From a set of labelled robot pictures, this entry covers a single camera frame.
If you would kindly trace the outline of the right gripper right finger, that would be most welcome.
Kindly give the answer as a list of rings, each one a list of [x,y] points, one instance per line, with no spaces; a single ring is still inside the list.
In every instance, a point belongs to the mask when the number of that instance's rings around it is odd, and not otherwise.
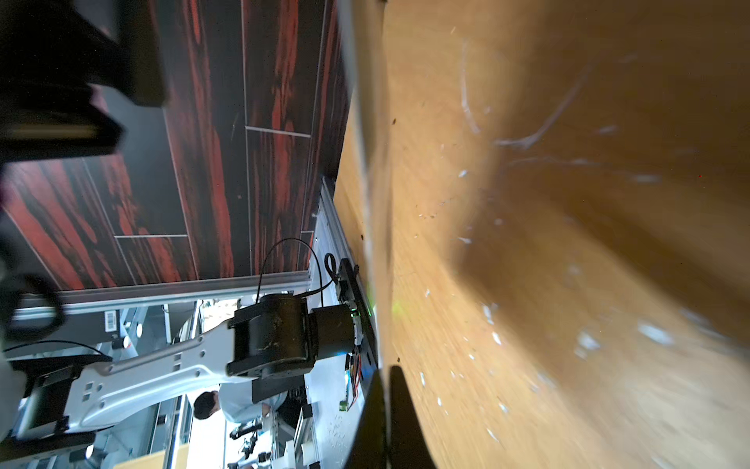
[[[390,368],[389,391],[391,467],[436,469],[437,466],[427,447],[404,372],[398,365]]]

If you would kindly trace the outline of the yellow flower seed packet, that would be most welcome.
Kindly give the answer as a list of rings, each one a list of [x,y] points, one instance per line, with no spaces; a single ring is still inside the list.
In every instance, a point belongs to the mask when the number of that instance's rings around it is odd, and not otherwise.
[[[378,351],[387,371],[396,362],[393,312],[393,165],[382,1],[341,1],[339,22],[353,95],[355,155],[362,178],[365,254],[377,316]]]

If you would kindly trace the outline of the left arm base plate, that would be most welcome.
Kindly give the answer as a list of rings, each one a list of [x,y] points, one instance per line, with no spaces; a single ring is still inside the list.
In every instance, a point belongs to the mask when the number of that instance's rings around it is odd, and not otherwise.
[[[349,258],[343,258],[339,262],[337,279],[337,298],[350,309],[355,323],[355,354],[361,362],[357,402],[362,404],[369,392],[373,376],[380,367],[376,318],[368,302],[359,267]]]

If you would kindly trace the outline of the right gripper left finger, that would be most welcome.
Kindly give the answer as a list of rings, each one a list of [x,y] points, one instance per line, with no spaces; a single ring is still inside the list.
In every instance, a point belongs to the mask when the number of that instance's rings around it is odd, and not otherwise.
[[[346,469],[382,469],[387,467],[388,440],[385,392],[380,371],[376,371],[361,413],[359,426]]]

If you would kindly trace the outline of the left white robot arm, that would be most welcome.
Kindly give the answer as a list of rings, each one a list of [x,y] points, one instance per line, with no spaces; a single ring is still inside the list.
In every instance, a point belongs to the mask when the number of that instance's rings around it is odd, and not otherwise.
[[[312,309],[269,294],[203,334],[116,362],[78,355],[13,360],[1,380],[1,459],[91,443],[96,434],[160,402],[225,383],[271,383],[357,350],[361,321],[346,304]]]

